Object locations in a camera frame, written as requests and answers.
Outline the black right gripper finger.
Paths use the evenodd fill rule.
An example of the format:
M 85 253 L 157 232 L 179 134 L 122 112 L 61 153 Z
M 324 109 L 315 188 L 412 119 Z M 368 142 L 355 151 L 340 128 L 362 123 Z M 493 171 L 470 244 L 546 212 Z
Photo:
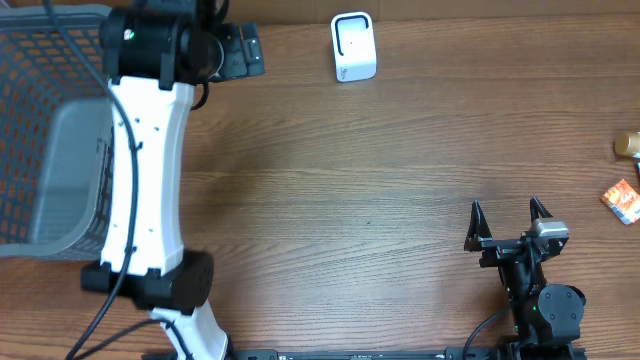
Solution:
M 541 203 L 537 196 L 533 196 L 529 202 L 530 218 L 535 221 L 539 218 L 551 218 L 552 214 Z
M 469 252 L 479 252 L 492 241 L 493 236 L 482 211 L 480 202 L 474 201 L 471 207 L 470 224 L 464 242 L 464 250 Z

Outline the small orange juice carton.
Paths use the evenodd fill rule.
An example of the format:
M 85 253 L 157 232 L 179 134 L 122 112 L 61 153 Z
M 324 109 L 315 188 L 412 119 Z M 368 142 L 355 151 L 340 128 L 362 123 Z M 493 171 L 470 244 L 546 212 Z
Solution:
M 610 187 L 601 200 L 625 225 L 639 220 L 639 194 L 624 180 Z

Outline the white tube gold cap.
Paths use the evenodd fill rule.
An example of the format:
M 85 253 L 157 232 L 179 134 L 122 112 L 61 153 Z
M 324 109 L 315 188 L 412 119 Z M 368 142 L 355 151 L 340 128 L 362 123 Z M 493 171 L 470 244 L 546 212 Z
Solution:
M 617 155 L 632 158 L 640 157 L 640 133 L 625 132 L 614 141 L 614 151 Z

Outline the grey plastic basket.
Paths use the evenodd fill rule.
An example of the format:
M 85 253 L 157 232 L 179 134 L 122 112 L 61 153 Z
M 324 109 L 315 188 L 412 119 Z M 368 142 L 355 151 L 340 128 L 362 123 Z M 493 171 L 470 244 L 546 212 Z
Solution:
M 2 256 L 99 258 L 112 145 L 111 103 L 44 8 L 2 10 Z

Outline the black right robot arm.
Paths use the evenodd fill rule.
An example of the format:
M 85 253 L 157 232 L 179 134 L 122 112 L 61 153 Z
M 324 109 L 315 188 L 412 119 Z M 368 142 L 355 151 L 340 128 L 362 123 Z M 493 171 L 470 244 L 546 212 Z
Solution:
M 496 268 L 508 296 L 506 308 L 478 325 L 467 338 L 461 357 L 467 359 L 478 334 L 506 313 L 515 333 L 482 350 L 484 359 L 584 359 L 573 347 L 581 335 L 586 296 L 575 286 L 549 284 L 542 263 L 561 254 L 569 240 L 566 223 L 553 217 L 537 197 L 529 202 L 530 227 L 518 238 L 496 240 L 479 201 L 471 205 L 464 249 L 479 252 L 479 266 Z

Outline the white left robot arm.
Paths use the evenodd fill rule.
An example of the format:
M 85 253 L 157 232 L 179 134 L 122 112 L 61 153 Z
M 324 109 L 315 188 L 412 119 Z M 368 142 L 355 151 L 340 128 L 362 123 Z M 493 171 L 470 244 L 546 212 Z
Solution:
M 233 359 L 208 297 L 214 264 L 184 246 L 182 150 L 191 112 L 213 83 L 263 74 L 257 27 L 226 21 L 217 1 L 139 1 L 99 30 L 112 105 L 113 177 L 106 240 L 83 289 L 129 298 L 162 326 L 175 359 Z

